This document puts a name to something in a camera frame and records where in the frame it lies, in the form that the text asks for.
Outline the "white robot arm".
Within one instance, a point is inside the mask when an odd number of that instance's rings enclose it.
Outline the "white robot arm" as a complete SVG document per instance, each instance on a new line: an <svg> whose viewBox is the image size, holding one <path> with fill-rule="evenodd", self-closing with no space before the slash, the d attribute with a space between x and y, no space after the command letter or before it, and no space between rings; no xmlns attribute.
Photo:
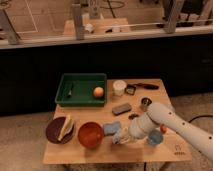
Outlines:
<svg viewBox="0 0 213 171"><path fill-rule="evenodd" d="M119 129L113 136L114 144L124 144L144 139L160 125L176 132L201 154L213 161L213 134L183 120L166 105L154 102L147 111L134 118L128 127Z"/></svg>

